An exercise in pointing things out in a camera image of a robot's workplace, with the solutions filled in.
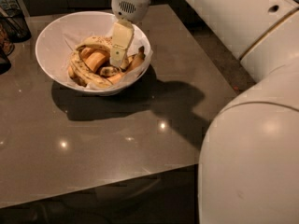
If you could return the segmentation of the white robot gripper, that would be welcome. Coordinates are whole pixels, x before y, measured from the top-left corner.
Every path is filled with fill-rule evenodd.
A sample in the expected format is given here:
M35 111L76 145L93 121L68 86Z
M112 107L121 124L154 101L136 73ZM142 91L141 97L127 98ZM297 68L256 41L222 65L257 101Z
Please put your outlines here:
M118 21L113 25L110 63L120 67L134 38L132 23L141 22L146 16L151 0L111 0L111 7Z

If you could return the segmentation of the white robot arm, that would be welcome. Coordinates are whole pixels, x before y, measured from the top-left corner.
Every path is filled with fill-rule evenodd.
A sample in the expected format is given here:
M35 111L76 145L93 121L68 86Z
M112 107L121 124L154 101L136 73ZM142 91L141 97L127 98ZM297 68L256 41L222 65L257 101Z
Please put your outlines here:
M200 224L299 224L299 0L185 0L255 84L210 124Z

